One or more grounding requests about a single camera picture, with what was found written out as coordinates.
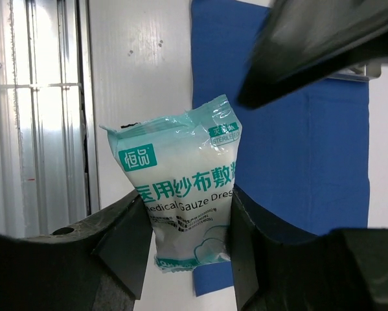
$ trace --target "screw hole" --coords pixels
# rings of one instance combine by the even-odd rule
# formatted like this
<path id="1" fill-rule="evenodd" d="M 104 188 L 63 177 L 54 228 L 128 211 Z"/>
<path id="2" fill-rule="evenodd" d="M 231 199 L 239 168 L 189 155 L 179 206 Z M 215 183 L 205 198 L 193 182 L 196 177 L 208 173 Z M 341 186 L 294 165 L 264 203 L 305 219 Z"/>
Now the screw hole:
<path id="1" fill-rule="evenodd" d="M 70 227 L 64 227 L 64 228 L 59 228 L 55 230 L 52 235 L 68 235 L 69 233 L 72 233 L 74 231 L 73 228 Z"/>

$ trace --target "white surface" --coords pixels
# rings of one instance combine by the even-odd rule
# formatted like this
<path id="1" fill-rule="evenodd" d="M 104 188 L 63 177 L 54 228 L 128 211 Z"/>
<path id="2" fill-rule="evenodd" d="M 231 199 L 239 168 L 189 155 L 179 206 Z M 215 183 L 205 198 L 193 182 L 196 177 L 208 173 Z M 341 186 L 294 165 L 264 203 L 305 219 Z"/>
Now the white surface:
<path id="1" fill-rule="evenodd" d="M 268 6 L 271 1 L 244 2 Z M 90 0 L 90 5 L 97 124 L 118 128 L 190 109 L 189 0 Z M 388 69 L 371 82 L 370 93 L 369 225 L 388 226 Z M 133 187 L 99 128 L 97 145 L 105 207 Z M 153 265 L 154 247 L 152 242 L 142 300 L 135 311 L 236 310 L 233 288 L 196 298 L 191 273 L 162 274 Z"/>

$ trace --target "blue fabric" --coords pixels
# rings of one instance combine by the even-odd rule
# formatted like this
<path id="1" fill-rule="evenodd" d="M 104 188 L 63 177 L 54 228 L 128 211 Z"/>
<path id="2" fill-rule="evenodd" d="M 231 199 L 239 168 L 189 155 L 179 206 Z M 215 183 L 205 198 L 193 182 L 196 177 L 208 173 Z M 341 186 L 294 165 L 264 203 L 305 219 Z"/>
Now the blue fabric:
<path id="1" fill-rule="evenodd" d="M 261 206 L 318 235 L 366 227 L 366 83 L 326 79 L 256 111 L 236 102 L 267 11 L 235 0 L 192 1 L 193 106 L 227 94 L 243 124 L 236 183 Z M 233 285 L 229 263 L 193 274 L 197 295 Z"/>

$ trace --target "blurry black object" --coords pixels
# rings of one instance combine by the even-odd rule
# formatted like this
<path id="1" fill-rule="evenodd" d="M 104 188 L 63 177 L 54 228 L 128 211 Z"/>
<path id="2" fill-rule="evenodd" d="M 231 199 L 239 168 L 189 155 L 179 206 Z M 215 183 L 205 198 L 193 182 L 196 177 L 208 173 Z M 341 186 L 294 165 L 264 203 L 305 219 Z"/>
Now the blurry black object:
<path id="1" fill-rule="evenodd" d="M 0 235 L 0 311 L 133 310 L 151 234 L 131 192 L 53 235 Z M 316 237 L 235 187 L 230 247 L 239 310 L 388 310 L 388 230 Z"/>
<path id="2" fill-rule="evenodd" d="M 388 63 L 388 0 L 276 0 L 238 101 L 258 108 L 377 59 Z"/>

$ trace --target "medical gauze dressing package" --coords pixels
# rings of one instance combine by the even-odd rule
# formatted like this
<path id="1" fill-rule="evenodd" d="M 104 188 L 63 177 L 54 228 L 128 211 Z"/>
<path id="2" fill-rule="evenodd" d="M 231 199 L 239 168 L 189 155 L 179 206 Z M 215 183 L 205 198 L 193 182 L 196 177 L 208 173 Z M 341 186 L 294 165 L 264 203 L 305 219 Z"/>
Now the medical gauze dressing package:
<path id="1" fill-rule="evenodd" d="M 141 195 L 166 271 L 229 260 L 226 248 L 242 125 L 225 95 L 182 115 L 108 131 Z"/>

